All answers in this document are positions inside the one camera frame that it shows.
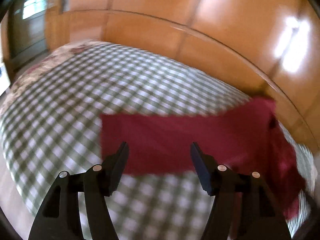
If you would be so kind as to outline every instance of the checkered bedsheet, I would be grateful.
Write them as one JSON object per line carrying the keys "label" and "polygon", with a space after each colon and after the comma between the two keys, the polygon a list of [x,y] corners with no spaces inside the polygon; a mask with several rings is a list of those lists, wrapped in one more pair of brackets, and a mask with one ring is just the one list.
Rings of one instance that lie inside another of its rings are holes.
{"label": "checkered bedsheet", "polygon": [[[101,163],[100,113],[217,114],[247,102],[239,90],[182,63],[136,48],[104,43],[75,55],[31,84],[0,118],[4,158],[28,209],[36,215],[60,171]],[[310,180],[312,156],[297,145],[298,168]],[[300,195],[300,215],[308,214]],[[196,174],[124,175],[106,198],[119,239],[200,239],[213,198]],[[85,239],[90,239],[79,193]]]}

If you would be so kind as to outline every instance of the folded cloth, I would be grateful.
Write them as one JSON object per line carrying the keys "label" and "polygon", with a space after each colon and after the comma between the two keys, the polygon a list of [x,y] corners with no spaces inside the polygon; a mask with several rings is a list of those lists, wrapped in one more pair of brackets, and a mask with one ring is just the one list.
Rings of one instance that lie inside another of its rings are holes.
{"label": "folded cloth", "polygon": [[246,175],[259,172],[290,219],[298,214],[305,181],[275,108],[273,100],[257,97],[218,116],[101,115],[102,158],[126,141],[130,155],[124,173],[181,173],[194,170],[190,145],[197,142],[218,164]]}

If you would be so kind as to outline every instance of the metal pin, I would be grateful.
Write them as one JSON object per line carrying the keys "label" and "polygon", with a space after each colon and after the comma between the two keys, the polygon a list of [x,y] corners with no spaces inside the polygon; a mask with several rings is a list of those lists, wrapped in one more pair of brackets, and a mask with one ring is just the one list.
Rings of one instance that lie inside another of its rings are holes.
{"label": "metal pin", "polygon": [[256,172],[256,171],[254,171],[254,172],[252,173],[252,176],[253,176],[254,178],[256,178],[256,179],[260,178],[260,174],[259,174],[258,172]]}
{"label": "metal pin", "polygon": [[64,177],[66,177],[67,175],[68,175],[68,173],[67,173],[66,171],[62,171],[62,172],[60,172],[59,177],[60,177],[60,178],[64,178]]}
{"label": "metal pin", "polygon": [[224,165],[219,165],[219,166],[218,166],[218,170],[219,170],[219,171],[226,171],[226,170],[227,170],[227,167],[224,166]]}
{"label": "metal pin", "polygon": [[101,171],[102,166],[98,164],[98,165],[93,166],[92,169],[93,169],[94,171]]}

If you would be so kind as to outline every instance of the beige patterned fabric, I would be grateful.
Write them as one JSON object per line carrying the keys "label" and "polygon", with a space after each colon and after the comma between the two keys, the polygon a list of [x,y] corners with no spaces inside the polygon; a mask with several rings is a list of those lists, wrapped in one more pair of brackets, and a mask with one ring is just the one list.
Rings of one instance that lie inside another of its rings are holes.
{"label": "beige patterned fabric", "polygon": [[74,55],[100,44],[103,44],[103,42],[91,40],[66,44],[56,49],[39,64],[29,68],[10,88],[10,93],[6,97],[4,103],[0,106],[0,116],[2,116],[2,114],[9,108],[16,98],[25,91],[28,85],[39,80],[39,78],[41,78],[49,70],[65,62]]}

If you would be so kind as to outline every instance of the maroon fabric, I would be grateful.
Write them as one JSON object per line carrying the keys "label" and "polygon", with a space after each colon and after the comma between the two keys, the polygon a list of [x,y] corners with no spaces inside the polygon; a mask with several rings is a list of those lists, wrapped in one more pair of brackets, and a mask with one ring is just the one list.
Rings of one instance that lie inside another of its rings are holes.
{"label": "maroon fabric", "polygon": [[275,102],[254,98],[219,116],[102,115],[102,158],[129,144],[126,174],[165,174],[194,170],[190,145],[241,174],[259,172],[285,216],[299,211],[298,193],[305,186],[296,155],[274,116]]}

